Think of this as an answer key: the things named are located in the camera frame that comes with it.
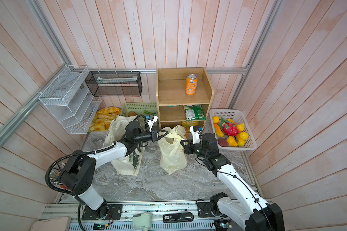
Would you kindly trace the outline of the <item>yellow plastic grocery bag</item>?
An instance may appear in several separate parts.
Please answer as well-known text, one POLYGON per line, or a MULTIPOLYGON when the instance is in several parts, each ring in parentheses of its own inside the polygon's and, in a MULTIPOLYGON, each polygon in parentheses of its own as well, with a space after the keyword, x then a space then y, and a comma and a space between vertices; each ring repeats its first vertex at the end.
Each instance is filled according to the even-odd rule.
POLYGON ((181 125, 163 128, 168 134, 158 141, 161 151, 160 166, 169 174, 187 167, 188 159, 184 154, 181 141, 185 139, 186 130, 181 125))

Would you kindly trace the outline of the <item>cream canvas tote bag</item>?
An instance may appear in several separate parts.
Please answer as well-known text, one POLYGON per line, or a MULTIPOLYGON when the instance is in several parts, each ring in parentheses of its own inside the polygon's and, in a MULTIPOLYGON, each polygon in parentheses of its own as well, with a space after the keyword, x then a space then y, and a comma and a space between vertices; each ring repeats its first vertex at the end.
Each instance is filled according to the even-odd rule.
MULTIPOLYGON (((109 126, 103 147, 107 147, 118 142, 126 133, 126 127, 128 124, 135 118, 136 116, 117 116, 109 126)), ((137 148, 131 154, 126 151, 125 154, 117 159, 112 160, 111 163, 119 175, 138 176, 144 150, 144 147, 137 148)))

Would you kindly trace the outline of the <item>red dragon fruit toy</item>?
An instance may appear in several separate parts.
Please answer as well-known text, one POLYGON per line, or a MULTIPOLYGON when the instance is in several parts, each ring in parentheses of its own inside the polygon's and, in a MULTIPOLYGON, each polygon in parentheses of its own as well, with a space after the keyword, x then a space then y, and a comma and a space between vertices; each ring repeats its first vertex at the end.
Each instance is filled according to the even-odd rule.
POLYGON ((229 120, 220 119, 222 131, 228 136, 236 136, 239 134, 237 127, 229 120))

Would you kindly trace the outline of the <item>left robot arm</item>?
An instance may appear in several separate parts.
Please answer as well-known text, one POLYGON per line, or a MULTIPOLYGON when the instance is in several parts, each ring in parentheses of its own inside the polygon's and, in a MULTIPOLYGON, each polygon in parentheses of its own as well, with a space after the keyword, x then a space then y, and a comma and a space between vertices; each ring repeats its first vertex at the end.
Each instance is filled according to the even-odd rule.
POLYGON ((118 135, 118 140, 110 146, 88 152, 78 150, 56 160, 45 173, 46 184, 54 191, 76 198, 96 219, 105 219, 110 209, 107 201, 93 186, 94 171, 108 162, 131 155, 149 141, 157 142, 168 135, 168 131, 153 128, 157 119, 155 115, 146 117, 144 119, 146 127, 143 129, 135 118, 122 129, 123 134, 118 135), (53 168, 63 160, 66 163, 60 170, 57 180, 65 186, 64 189, 54 186, 50 177, 53 168))

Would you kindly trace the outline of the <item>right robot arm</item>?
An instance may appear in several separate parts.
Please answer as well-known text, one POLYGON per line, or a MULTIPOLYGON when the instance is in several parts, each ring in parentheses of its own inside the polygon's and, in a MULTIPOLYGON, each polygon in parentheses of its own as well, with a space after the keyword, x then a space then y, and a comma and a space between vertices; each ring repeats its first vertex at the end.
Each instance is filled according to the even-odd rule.
POLYGON ((224 215, 245 231, 283 231, 285 229, 281 208, 259 196, 237 173, 231 162, 219 152, 217 139, 212 133, 194 135, 182 140, 185 154, 200 158, 206 168, 219 178, 238 200, 233 202, 225 193, 211 197, 211 212, 224 215))

